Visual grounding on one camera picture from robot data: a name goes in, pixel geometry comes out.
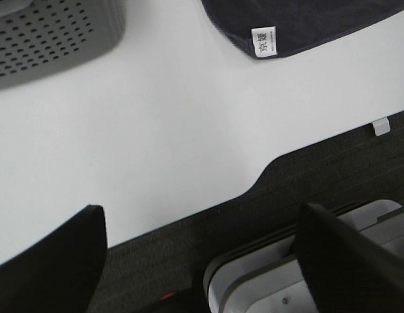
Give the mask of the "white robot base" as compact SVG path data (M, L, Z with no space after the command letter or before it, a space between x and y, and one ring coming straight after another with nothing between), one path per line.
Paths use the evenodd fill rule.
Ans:
M376 200L337 217L404 259L404 206ZM214 258L203 285L211 312L316 312L288 228Z

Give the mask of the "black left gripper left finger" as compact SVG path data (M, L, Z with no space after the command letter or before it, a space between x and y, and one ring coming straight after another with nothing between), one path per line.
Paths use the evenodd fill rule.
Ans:
M88 205L0 265L0 312L86 312L107 251L104 209Z

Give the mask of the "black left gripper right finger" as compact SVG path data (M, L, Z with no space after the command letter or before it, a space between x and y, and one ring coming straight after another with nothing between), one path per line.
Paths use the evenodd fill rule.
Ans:
M319 312L404 312L404 260L323 206L301 206L295 254Z

